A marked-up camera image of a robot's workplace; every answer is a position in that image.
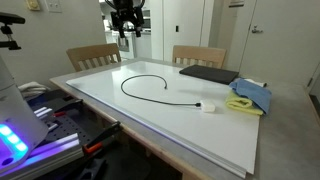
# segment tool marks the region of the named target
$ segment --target blue cloth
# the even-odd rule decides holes
[[[244,79],[230,83],[229,87],[231,87],[237,95],[251,99],[254,105],[260,108],[264,114],[268,114],[271,100],[271,92],[268,89]]]

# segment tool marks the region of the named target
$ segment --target white power adapter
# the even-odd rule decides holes
[[[213,103],[213,100],[201,100],[201,111],[202,112],[214,112],[216,110],[216,106]]]

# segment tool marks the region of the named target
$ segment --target microfiber cloth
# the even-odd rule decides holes
[[[253,106],[259,107],[264,114],[268,114],[271,92],[268,89],[260,87],[256,84],[248,82],[244,79],[239,79],[232,82],[229,86],[240,97],[247,97],[254,102]]]
[[[226,106],[238,111],[243,111],[246,113],[262,115],[263,111],[257,107],[253,106],[252,100],[244,97],[240,97],[235,94],[232,90],[226,99]]]
[[[41,95],[50,90],[45,85],[41,85],[37,82],[29,82],[18,87],[23,97],[31,97],[36,95]]]

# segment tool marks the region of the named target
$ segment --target yellow cloth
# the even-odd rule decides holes
[[[253,107],[252,104],[252,100],[240,97],[237,94],[235,94],[232,90],[230,91],[226,99],[226,105],[231,109],[251,114],[262,115],[263,111],[261,109]]]

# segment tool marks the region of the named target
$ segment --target wooden table frame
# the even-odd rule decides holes
[[[67,80],[117,68],[121,65],[126,65],[137,61],[147,61],[174,67],[185,67],[181,64],[172,64],[170,62],[159,60],[137,58],[134,60],[128,60],[121,63],[52,78],[51,82],[74,98],[83,99],[84,103],[92,111],[104,119],[107,119],[110,122],[120,121],[122,123],[123,131],[128,136],[141,143],[153,154],[161,158],[173,168],[180,171],[183,174],[184,180],[214,178],[240,180],[240,177],[183,148],[173,141],[152,131],[151,129],[144,127],[142,124],[132,121],[129,117],[68,86],[65,83]],[[318,124],[320,121],[313,105],[311,104],[309,96],[307,95],[305,89],[298,85],[285,83],[268,84],[268,88],[273,92],[270,115],[264,116],[260,120],[255,174],[247,174],[246,179],[301,179],[301,177],[306,179],[319,177],[320,179],[320,172],[316,171],[316,166],[314,164],[307,163],[301,169],[297,169],[296,166],[300,162],[297,162],[290,156],[283,157],[282,155],[282,153],[287,152],[289,154],[291,153],[295,156],[299,156],[299,158],[303,160],[309,160],[308,154],[314,155],[317,153],[313,158],[314,160],[320,161],[320,151],[318,151],[318,149],[320,150],[320,128]],[[297,129],[299,126],[303,126],[303,131]],[[303,133],[304,130],[310,132],[311,134]],[[292,141],[292,135],[300,137],[299,141]],[[279,138],[284,138],[288,142],[279,141]],[[283,146],[300,146],[304,143],[313,144],[314,149],[286,149],[286,146]],[[277,164],[277,161],[273,160],[273,158],[279,160],[280,162],[287,161],[288,164]],[[280,173],[279,169],[292,172],[293,175],[290,173]],[[311,174],[305,174],[305,169],[311,169]]]

